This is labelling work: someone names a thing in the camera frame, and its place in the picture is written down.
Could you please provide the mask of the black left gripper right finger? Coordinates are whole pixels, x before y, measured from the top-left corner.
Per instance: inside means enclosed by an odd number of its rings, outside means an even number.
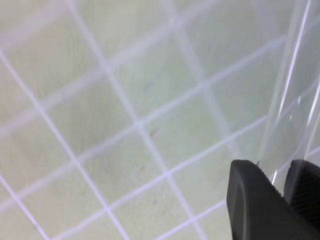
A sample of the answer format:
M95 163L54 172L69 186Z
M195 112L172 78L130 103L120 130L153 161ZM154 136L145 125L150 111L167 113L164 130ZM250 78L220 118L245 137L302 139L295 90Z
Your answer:
M314 227L320 225L320 167L303 159L288 169L283 195L288 204Z

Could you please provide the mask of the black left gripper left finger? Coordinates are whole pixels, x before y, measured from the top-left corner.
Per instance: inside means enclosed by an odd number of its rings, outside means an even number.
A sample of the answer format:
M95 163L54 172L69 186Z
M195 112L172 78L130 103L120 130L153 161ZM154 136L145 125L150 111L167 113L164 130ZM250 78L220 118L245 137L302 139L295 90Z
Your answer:
M234 240L318 240L312 226L249 160L230 164L226 204Z

